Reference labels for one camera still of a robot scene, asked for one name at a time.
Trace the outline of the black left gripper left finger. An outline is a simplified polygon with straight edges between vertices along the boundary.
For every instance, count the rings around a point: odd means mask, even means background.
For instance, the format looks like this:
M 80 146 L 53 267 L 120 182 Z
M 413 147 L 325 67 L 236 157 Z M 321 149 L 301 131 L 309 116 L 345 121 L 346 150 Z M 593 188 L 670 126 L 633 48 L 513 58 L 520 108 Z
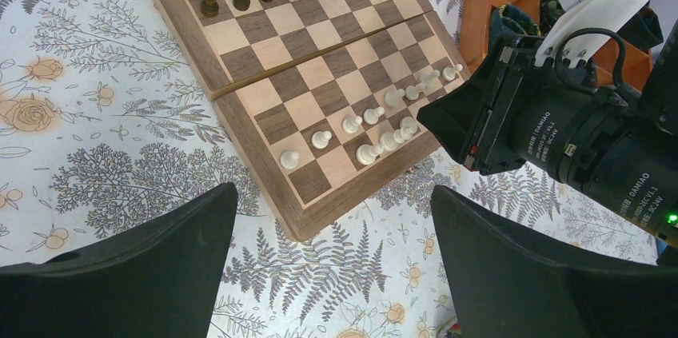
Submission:
M 237 202 L 223 183 L 105 240 L 2 267 L 2 336 L 207 336 Z

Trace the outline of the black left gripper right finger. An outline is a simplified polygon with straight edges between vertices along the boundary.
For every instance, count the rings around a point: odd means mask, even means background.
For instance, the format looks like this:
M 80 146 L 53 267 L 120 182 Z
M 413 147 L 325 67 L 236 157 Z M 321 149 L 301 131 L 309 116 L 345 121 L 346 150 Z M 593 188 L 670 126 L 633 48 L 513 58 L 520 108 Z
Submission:
M 676 267 L 577 248 L 444 185 L 430 207 L 463 336 L 676 336 Z

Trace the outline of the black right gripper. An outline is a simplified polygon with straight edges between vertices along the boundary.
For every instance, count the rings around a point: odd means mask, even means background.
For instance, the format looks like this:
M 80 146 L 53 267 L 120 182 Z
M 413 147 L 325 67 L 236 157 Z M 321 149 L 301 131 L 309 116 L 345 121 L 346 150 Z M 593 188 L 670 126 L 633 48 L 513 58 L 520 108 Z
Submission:
M 524 165 L 511 146 L 512 122 L 539 46 L 536 36 L 499 35 L 468 81 L 419 110 L 417 120 L 454 161 L 483 176 Z

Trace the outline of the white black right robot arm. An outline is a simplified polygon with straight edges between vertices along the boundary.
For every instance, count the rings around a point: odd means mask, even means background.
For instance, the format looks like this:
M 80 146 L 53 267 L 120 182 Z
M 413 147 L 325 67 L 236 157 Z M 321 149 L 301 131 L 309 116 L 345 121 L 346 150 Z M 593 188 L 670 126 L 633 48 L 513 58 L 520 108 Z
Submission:
M 677 244 L 677 35 L 642 91 L 574 82 L 543 38 L 504 33 L 453 92 L 417 120 L 449 156 L 481 175 L 532 163 L 667 245 Z

